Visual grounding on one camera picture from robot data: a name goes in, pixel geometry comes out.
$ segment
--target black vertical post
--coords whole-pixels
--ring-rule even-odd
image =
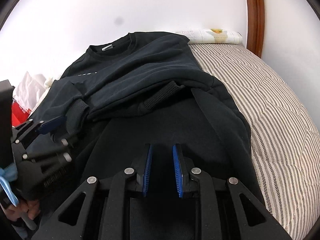
[[[13,86],[9,80],[0,82],[0,168],[13,163],[11,148],[11,107]]]

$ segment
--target white wall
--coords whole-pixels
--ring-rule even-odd
[[[320,20],[306,0],[265,0],[262,59],[291,87],[320,130]]]
[[[0,31],[0,80],[63,72],[128,32],[222,28],[247,36],[246,0],[20,0]]]

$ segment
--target crew neckline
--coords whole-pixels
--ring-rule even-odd
[[[102,51],[103,47],[112,44],[112,49]],[[103,44],[103,45],[90,45],[87,49],[87,53],[98,60],[112,60],[118,57],[123,57],[131,54],[136,46],[136,36],[134,33],[128,33],[126,36],[119,38],[118,40]]]

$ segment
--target red object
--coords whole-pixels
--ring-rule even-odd
[[[13,126],[18,126],[19,124],[25,122],[31,113],[30,109],[28,111],[25,111],[24,109],[21,108],[21,106],[16,101],[14,101],[14,103],[12,104],[11,109],[12,109],[11,124]]]

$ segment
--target mattress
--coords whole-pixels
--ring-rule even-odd
[[[252,162],[266,203],[292,239],[319,216],[320,137],[305,107],[260,58],[240,45],[190,45],[251,126]]]

